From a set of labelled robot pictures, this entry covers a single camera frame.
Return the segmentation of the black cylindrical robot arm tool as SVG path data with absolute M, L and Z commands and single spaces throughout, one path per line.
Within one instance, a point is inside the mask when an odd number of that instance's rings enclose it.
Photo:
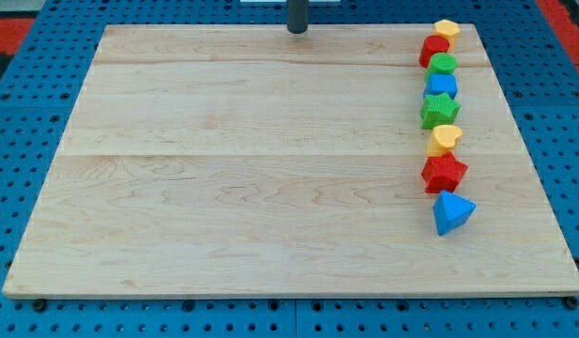
M 308 30 L 309 0 L 287 0 L 287 30 L 302 34 Z

